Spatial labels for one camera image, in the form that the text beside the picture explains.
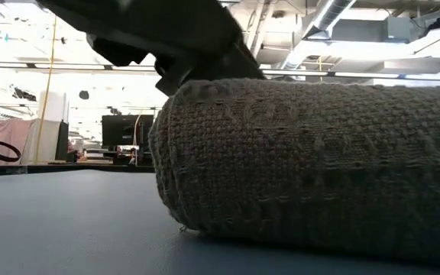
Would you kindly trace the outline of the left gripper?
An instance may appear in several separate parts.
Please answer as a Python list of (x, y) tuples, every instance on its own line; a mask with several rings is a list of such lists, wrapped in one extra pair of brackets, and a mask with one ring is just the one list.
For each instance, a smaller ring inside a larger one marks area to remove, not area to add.
[[(190, 80), (265, 79), (237, 21), (218, 0), (38, 0), (86, 33), (116, 66), (152, 53), (156, 88), (172, 96)], [(198, 57), (208, 57), (199, 61)]]

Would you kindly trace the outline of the grey woven towel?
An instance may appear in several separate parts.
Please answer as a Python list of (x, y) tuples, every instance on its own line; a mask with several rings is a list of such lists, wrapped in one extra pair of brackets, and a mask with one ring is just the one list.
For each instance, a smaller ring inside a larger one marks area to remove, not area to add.
[(149, 145), (189, 229), (440, 266), (440, 86), (192, 81)]

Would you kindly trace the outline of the black monitor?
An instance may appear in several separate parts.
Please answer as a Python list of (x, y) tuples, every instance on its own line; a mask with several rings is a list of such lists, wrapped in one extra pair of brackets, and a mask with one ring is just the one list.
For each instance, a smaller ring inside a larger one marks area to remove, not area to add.
[(102, 145), (147, 147), (153, 115), (103, 115)]

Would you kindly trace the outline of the white fabric partition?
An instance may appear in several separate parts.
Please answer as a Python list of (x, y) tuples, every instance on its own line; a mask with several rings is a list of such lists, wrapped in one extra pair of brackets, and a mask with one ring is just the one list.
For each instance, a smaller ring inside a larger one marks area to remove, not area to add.
[(44, 164), (56, 159), (60, 123), (44, 121), (40, 136), (38, 136), (39, 130), (40, 119), (32, 120), (20, 164)]

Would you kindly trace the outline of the blue table mat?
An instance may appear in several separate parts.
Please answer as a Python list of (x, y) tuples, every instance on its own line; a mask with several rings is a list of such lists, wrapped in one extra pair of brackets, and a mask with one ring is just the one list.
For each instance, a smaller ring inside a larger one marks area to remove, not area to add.
[(0, 176), (0, 275), (440, 275), (440, 268), (212, 241), (151, 173)]

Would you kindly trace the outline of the silver ventilation duct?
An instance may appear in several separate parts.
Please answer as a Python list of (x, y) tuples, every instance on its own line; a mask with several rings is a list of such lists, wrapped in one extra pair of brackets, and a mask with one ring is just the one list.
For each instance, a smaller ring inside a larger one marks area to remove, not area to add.
[(293, 49), (278, 66), (282, 70), (297, 69), (309, 55), (303, 48), (309, 41), (330, 41), (334, 26), (341, 15), (349, 10), (357, 0), (320, 0), (316, 10), (302, 19), (302, 27), (293, 35)]

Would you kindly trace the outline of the ceiling light rail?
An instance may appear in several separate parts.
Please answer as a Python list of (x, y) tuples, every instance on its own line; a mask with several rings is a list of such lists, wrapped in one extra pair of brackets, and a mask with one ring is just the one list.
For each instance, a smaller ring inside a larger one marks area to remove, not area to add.
[[(153, 66), (126, 66), (118, 67), (101, 64), (73, 64), (73, 63), (22, 63), (22, 62), (0, 62), (0, 69), (8, 70), (32, 70), (45, 71), (53, 68), (53, 71), (65, 73), (124, 73), (137, 75), (157, 75)], [(398, 79), (418, 81), (438, 81), (439, 74), (405, 74), (405, 73), (368, 73), (368, 72), (341, 72), (324, 70), (260, 70), (266, 76), (316, 76), (332, 78), (354, 78), (354, 79)]]

